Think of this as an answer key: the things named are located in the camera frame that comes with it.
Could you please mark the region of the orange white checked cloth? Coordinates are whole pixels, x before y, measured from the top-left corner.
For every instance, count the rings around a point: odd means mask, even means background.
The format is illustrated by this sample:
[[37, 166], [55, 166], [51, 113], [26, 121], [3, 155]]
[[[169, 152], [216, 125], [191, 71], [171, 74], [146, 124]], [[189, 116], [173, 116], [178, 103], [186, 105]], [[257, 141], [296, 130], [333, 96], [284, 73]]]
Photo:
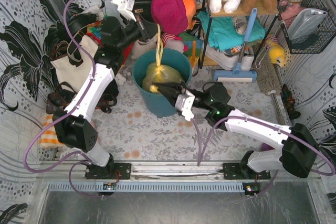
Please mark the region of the orange white checked cloth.
[[[44, 121], [43, 127], [47, 127], [53, 122], [53, 115], [47, 114]], [[55, 127], [52, 126], [47, 129], [38, 140], [39, 146], [42, 148], [58, 148], [63, 147], [64, 145], [58, 141]]]

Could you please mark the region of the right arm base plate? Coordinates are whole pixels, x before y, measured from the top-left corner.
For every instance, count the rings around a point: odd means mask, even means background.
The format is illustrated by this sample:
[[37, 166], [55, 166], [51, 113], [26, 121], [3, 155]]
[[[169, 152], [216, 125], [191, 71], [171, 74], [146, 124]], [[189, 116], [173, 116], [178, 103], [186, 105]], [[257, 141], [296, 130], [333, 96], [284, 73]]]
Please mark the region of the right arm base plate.
[[226, 180], [267, 180], [271, 179], [270, 172], [257, 173], [248, 166], [240, 166], [240, 163], [223, 163], [221, 172]]

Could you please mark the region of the rainbow striped box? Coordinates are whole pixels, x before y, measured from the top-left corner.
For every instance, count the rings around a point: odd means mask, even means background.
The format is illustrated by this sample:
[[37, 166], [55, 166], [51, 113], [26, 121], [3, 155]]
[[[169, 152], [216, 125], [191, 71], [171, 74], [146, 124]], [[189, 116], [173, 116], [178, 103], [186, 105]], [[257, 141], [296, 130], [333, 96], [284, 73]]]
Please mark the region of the rainbow striped box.
[[203, 40], [186, 32], [181, 33], [180, 37], [184, 44], [184, 56], [188, 58], [192, 66], [195, 66], [201, 55]]

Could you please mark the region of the black orange toy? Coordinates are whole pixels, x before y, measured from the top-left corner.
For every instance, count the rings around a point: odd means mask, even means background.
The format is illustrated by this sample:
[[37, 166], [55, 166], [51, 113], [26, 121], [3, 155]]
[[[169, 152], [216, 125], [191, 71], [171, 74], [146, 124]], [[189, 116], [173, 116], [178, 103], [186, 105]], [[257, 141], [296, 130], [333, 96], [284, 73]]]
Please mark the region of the black orange toy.
[[286, 84], [284, 84], [281, 88], [281, 99], [287, 110], [289, 118], [291, 120], [298, 119], [301, 116], [301, 113], [295, 110], [295, 99]]

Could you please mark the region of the orange plush toy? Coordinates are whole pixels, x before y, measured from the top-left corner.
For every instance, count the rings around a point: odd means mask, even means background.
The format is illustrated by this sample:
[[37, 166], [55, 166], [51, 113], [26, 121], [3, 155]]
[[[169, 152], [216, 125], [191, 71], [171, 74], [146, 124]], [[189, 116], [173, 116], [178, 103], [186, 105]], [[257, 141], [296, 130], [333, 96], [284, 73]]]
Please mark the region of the orange plush toy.
[[193, 29], [196, 20], [193, 20], [194, 15], [196, 14], [197, 5], [196, 0], [183, 0], [185, 10], [186, 10], [186, 17], [188, 21], [187, 30]]

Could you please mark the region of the aluminium mounting rail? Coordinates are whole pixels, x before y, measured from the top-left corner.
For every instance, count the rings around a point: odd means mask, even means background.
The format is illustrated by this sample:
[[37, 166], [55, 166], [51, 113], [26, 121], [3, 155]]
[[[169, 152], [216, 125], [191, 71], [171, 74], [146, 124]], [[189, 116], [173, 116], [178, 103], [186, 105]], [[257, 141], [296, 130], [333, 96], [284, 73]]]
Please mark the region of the aluminium mounting rail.
[[[68, 173], [77, 161], [64, 161], [49, 172], [38, 177], [46, 179], [68, 179]], [[255, 179], [226, 179], [223, 161], [205, 161], [197, 166], [196, 161], [116, 161], [131, 164], [129, 181], [132, 182], [255, 182]], [[72, 179], [84, 181], [86, 166], [76, 165], [72, 171]], [[298, 178], [285, 170], [280, 170], [274, 182], [308, 182], [320, 181], [320, 175], [310, 173], [307, 178]]]

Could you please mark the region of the pink striped plush doll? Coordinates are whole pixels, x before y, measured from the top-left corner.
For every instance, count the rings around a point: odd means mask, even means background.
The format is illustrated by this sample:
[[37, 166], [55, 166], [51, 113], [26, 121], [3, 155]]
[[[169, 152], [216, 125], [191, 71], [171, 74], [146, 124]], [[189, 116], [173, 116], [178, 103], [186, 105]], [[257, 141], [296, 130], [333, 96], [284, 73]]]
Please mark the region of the pink striped plush doll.
[[176, 35], [163, 33], [161, 35], [161, 40], [163, 42], [164, 48], [174, 49], [181, 53], [184, 53], [188, 50], [187, 45], [185, 45], [183, 40]]

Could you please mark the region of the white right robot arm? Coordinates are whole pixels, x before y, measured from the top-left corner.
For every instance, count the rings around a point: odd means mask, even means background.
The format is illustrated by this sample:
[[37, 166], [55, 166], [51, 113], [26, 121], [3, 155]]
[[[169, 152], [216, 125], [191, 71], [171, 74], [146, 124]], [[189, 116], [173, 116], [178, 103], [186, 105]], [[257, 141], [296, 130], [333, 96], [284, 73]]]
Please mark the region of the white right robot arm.
[[202, 91], [190, 89], [184, 82], [154, 83], [152, 91], [162, 94], [187, 121], [194, 121], [192, 108], [208, 111], [206, 121], [213, 129], [239, 133], [270, 146], [268, 151], [248, 151], [239, 163], [241, 174], [254, 178], [258, 173], [284, 169], [307, 178], [319, 148], [302, 124], [278, 125], [257, 119], [229, 105], [230, 95], [221, 82], [212, 82]]

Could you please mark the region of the cream canvas tote bag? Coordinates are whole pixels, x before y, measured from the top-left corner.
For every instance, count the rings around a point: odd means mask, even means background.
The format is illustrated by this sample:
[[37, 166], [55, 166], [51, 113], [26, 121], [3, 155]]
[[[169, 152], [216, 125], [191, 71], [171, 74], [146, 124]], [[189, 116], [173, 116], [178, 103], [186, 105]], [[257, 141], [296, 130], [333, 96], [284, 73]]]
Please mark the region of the cream canvas tote bag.
[[[90, 53], [91, 57], [95, 56], [98, 45], [89, 36], [84, 35], [79, 45]], [[78, 67], [69, 62], [68, 56], [63, 56], [51, 62], [56, 69], [58, 82], [67, 82], [75, 92], [81, 89], [92, 68], [92, 61], [87, 54], [82, 50], [79, 50], [79, 52], [83, 62]]]

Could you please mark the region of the blue handled mop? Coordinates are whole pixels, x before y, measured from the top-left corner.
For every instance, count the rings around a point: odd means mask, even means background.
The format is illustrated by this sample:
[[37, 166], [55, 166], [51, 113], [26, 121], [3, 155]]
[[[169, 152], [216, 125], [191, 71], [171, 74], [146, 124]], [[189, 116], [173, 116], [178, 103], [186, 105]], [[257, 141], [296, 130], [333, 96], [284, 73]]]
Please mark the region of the blue handled mop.
[[236, 66], [234, 66], [231, 71], [215, 70], [214, 81], [217, 81], [217, 82], [256, 82], [257, 72], [255, 70], [249, 70], [249, 71], [241, 70], [241, 64], [242, 64], [241, 62], [244, 56], [246, 45], [249, 41], [253, 26], [254, 26], [255, 19], [257, 17], [257, 13], [258, 13], [257, 8], [253, 8], [250, 13], [246, 32], [244, 35], [244, 43], [242, 44], [242, 49], [239, 53], [239, 58], [237, 60]]

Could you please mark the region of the yellow-green trash bag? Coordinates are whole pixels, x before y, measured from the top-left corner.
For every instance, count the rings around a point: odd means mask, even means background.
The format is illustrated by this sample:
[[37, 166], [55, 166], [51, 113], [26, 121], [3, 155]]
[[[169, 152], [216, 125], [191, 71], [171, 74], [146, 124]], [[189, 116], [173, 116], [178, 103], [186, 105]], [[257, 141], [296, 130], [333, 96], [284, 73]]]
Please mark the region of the yellow-green trash bag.
[[182, 76], [177, 70], [161, 63], [164, 46], [159, 24], [157, 24], [157, 28], [155, 62], [149, 64], [146, 70], [146, 76], [142, 81], [142, 89], [151, 93], [159, 93], [159, 88], [154, 83], [181, 82], [182, 80]]

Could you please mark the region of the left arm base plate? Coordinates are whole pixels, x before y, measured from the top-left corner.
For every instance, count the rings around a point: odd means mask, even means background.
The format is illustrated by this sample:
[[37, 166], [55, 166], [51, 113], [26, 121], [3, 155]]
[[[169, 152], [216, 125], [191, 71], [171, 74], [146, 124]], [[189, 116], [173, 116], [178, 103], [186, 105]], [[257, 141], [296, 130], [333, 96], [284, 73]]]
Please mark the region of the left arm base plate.
[[128, 180], [131, 175], [130, 163], [114, 163], [112, 166], [100, 167], [96, 165], [87, 165], [85, 172], [86, 179], [114, 179]]

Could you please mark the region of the yellow plush duck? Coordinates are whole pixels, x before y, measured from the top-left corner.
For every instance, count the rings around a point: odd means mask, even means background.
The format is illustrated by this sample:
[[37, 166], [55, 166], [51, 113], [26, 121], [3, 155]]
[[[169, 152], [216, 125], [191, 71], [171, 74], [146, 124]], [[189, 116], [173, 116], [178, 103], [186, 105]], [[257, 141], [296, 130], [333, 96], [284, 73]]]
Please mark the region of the yellow plush duck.
[[285, 50], [278, 44], [276, 37], [268, 37], [265, 44], [272, 64], [283, 67], [285, 64]]

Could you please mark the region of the colourful striped bag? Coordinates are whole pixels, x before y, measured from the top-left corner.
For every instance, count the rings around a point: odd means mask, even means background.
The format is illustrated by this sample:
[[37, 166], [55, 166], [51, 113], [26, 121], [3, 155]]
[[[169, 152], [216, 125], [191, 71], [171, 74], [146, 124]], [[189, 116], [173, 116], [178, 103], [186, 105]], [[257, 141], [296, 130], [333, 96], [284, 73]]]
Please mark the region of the colourful striped bag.
[[94, 36], [98, 39], [101, 39], [101, 21], [94, 22], [92, 24], [89, 24], [87, 27], [87, 35], [88, 36]]

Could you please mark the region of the black metal shelf rack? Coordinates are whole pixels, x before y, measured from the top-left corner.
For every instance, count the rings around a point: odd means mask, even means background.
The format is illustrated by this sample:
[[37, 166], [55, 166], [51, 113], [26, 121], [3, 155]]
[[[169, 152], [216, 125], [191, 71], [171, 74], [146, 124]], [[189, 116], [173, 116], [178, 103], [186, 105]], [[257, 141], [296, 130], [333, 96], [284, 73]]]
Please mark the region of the black metal shelf rack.
[[[203, 66], [204, 66], [204, 61], [205, 61], [205, 56], [206, 56], [205, 55], [206, 54], [206, 48], [207, 48], [207, 45], [208, 45], [208, 39], [209, 39], [209, 34], [210, 34], [210, 30], [211, 30], [213, 20], [216, 20], [216, 19], [221, 18], [221, 17], [249, 16], [248, 13], [243, 12], [241, 4], [239, 5], [238, 9], [231, 14], [227, 14], [223, 10], [221, 10], [217, 14], [212, 14], [211, 11], [207, 9], [208, 6], [209, 6], [209, 1], [208, 0], [203, 0], [202, 1], [202, 7], [199, 9], [200, 11], [207, 11], [208, 16], [209, 16], [209, 20], [206, 23], [207, 24], [207, 29], [205, 29], [204, 24], [201, 23], [201, 22], [199, 23], [199, 27], [198, 27], [197, 37], [200, 38], [200, 35], [202, 33], [203, 34], [203, 41], [204, 41], [204, 44], [203, 44], [204, 49], [202, 51], [201, 56], [198, 59], [198, 68], [199, 69], [202, 69]], [[255, 7], [258, 9], [257, 15], [265, 15], [265, 16], [274, 15], [273, 21], [271, 22], [268, 30], [266, 31], [265, 36], [264, 36], [263, 40], [261, 41], [257, 52], [255, 53], [255, 57], [257, 57], [257, 55], [261, 52], [261, 49], [264, 46], [266, 38], [268, 37], [276, 19], [278, 18], [279, 12], [278, 12], [277, 8], [275, 8], [272, 11], [266, 11], [265, 8], [263, 7], [263, 4], [262, 4], [261, 1], [257, 1]]]

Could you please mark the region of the black leather handbag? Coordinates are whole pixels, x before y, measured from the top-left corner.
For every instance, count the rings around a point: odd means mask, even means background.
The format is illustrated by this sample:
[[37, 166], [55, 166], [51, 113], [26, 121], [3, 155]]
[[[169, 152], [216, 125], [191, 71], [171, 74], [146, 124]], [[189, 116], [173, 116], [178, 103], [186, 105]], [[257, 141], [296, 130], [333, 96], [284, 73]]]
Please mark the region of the black leather handbag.
[[134, 0], [132, 13], [140, 15], [146, 21], [153, 23], [151, 5], [152, 0]]

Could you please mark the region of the grey patterned pouch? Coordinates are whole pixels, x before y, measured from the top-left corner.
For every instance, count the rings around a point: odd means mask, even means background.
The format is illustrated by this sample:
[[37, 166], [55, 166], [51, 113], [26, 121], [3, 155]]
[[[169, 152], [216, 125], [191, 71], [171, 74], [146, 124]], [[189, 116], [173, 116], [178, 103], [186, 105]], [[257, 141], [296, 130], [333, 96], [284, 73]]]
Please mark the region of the grey patterned pouch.
[[248, 20], [246, 16], [232, 17], [232, 23], [236, 32], [240, 35], [244, 35], [248, 26]]

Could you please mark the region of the silver foil pouch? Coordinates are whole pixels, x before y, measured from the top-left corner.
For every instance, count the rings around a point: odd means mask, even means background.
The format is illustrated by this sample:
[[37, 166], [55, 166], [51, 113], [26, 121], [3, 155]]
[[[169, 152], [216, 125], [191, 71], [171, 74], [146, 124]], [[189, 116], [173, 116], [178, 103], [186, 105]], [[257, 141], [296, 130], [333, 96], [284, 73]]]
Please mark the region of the silver foil pouch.
[[290, 40], [295, 40], [313, 33], [327, 16], [327, 12], [316, 8], [302, 10], [287, 29]]

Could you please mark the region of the magenta fabric bag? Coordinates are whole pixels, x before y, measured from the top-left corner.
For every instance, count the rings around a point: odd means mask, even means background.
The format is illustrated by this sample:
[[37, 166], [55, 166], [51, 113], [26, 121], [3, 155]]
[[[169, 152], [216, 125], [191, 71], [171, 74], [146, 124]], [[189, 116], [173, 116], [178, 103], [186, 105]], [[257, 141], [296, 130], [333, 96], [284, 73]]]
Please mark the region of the magenta fabric bag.
[[183, 0], [152, 0], [151, 14], [167, 34], [177, 36], [188, 26]]

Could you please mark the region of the teal folded cloth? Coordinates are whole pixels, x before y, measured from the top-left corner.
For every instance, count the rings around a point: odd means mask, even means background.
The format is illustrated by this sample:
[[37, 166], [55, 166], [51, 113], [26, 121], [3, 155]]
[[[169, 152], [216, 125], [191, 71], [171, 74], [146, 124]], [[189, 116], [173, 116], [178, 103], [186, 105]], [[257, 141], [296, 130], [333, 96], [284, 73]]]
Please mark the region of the teal folded cloth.
[[[249, 42], [262, 40], [266, 30], [258, 20], [255, 20], [254, 26], [249, 38]], [[212, 19], [210, 32], [208, 36], [208, 45], [220, 50], [241, 45], [244, 41], [244, 35], [236, 32], [230, 17], [217, 17]]]

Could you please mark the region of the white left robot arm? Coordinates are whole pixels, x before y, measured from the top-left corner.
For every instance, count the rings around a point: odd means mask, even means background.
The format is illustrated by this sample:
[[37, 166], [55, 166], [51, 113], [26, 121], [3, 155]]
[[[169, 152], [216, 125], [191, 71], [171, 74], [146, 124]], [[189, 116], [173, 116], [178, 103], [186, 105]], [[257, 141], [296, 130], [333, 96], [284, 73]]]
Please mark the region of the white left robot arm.
[[101, 44], [95, 53], [92, 70], [71, 103], [53, 116], [58, 141], [85, 158], [87, 179], [121, 178], [113, 156], [98, 143], [98, 133], [90, 122], [105, 89], [124, 61], [123, 51], [137, 40], [153, 38], [157, 30], [155, 23], [142, 16], [126, 26], [115, 17], [104, 18], [100, 24]]

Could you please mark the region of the teal plastic trash bin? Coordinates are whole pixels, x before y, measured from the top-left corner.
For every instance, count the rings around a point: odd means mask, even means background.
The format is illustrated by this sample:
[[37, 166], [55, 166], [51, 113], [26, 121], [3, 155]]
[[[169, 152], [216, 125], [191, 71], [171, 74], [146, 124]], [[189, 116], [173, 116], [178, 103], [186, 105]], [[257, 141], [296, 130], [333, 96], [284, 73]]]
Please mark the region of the teal plastic trash bin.
[[[132, 77], [135, 85], [140, 91], [147, 109], [159, 118], [174, 115], [176, 109], [161, 94], [154, 94], [142, 88], [142, 81], [146, 76], [148, 66], [155, 62], [155, 50], [151, 49], [142, 54], [134, 63]], [[189, 83], [192, 76], [192, 67], [189, 60], [181, 52], [174, 49], [164, 49], [162, 64], [168, 65], [177, 70], [185, 83]]]

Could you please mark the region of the dark brown leather bag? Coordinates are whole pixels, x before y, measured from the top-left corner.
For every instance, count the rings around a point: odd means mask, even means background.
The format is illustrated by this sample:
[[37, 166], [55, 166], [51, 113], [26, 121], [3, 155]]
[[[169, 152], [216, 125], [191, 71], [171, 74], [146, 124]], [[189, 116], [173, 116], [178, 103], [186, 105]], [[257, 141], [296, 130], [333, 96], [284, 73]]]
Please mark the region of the dark brown leather bag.
[[[54, 114], [63, 111], [76, 94], [77, 91], [69, 83], [61, 82], [55, 87], [55, 91], [47, 96], [46, 113]], [[103, 92], [96, 109], [100, 109], [107, 114], [111, 113], [111, 108], [117, 104], [118, 94], [117, 83], [113, 80]]]

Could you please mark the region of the white plush lamb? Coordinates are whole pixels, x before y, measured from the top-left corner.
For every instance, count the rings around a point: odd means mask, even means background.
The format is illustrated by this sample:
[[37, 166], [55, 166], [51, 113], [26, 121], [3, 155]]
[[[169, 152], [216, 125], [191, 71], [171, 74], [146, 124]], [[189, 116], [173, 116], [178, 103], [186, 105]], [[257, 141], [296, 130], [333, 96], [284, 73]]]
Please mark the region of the white plush lamb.
[[142, 56], [145, 52], [152, 50], [156, 47], [156, 41], [155, 40], [149, 40], [148, 42], [141, 42], [137, 40], [132, 49], [131, 49], [131, 58], [132, 59], [138, 59], [140, 56]]

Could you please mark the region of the beige chenille mop head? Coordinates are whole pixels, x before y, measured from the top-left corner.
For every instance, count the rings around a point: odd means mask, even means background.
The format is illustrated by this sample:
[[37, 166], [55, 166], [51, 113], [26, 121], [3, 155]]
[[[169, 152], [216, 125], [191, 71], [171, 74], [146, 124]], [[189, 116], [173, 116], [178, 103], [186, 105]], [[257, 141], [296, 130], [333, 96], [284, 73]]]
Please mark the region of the beige chenille mop head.
[[257, 72], [257, 84], [261, 93], [279, 95], [281, 91], [280, 81], [267, 53], [257, 57], [255, 70]]

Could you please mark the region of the pink rolled towel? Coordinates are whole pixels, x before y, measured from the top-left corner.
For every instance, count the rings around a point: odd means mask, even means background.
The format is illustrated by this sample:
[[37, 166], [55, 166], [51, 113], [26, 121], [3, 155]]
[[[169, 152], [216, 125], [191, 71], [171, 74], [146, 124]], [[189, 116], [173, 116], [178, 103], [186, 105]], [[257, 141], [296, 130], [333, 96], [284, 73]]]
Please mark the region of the pink rolled towel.
[[100, 137], [99, 137], [99, 134], [98, 134], [97, 126], [96, 126], [96, 124], [93, 120], [91, 120], [90, 124], [95, 129], [95, 131], [97, 132], [97, 142], [100, 144]]

